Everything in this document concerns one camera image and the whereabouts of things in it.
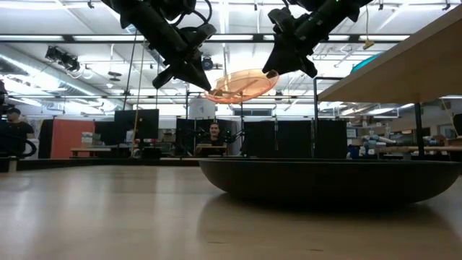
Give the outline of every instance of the orange plastic bowl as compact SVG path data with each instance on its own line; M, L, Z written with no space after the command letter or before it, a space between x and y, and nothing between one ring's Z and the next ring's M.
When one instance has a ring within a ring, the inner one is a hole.
M205 96L221 104L241 103L268 92L278 79L276 71L266 74L260 69L238 71L218 79L215 88L205 92Z

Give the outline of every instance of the computer monitor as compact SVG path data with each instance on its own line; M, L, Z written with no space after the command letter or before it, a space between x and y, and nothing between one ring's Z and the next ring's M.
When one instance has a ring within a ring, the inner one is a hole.
M116 111L114 121L120 131L121 140L125 139L126 132L135 127L136 110ZM138 122L136 124L136 138L157 139L159 135L159 110L138 110Z

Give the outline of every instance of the large black bowl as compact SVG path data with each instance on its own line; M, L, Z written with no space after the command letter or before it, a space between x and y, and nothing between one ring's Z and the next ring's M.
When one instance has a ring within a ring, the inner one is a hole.
M242 199L348 204L408 204L441 194L461 174L457 162L391 160L208 159L205 176Z

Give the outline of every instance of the wooden shelf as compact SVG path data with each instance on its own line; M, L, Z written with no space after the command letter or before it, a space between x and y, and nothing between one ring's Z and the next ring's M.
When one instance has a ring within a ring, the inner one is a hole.
M462 95L462 5L319 95L319 101L420 103Z

